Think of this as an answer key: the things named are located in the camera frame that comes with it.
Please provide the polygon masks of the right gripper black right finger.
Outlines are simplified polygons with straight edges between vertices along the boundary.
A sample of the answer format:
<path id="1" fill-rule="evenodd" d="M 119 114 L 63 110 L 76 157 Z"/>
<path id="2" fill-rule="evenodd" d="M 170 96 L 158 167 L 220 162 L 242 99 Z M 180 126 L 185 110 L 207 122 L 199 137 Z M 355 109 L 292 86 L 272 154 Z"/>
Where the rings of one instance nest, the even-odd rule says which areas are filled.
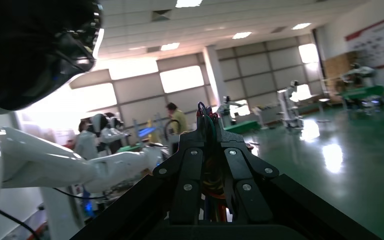
<path id="1" fill-rule="evenodd" d="M 279 175 L 279 170 L 251 153 L 242 135 L 224 129 L 217 133 L 218 164 L 227 207 L 233 220 L 245 224 L 266 224 L 273 213 L 261 191 L 261 184 Z"/>

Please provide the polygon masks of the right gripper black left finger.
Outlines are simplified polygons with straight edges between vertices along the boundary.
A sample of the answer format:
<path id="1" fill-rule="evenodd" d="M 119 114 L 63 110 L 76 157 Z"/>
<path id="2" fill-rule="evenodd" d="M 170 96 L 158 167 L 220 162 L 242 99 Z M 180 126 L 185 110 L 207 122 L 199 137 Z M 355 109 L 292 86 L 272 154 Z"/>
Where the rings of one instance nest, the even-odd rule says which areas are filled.
<path id="1" fill-rule="evenodd" d="M 208 134 L 194 130 L 179 136 L 178 150 L 153 170 L 162 181 L 152 200 L 159 219 L 171 225 L 196 225 L 200 212 Z"/>

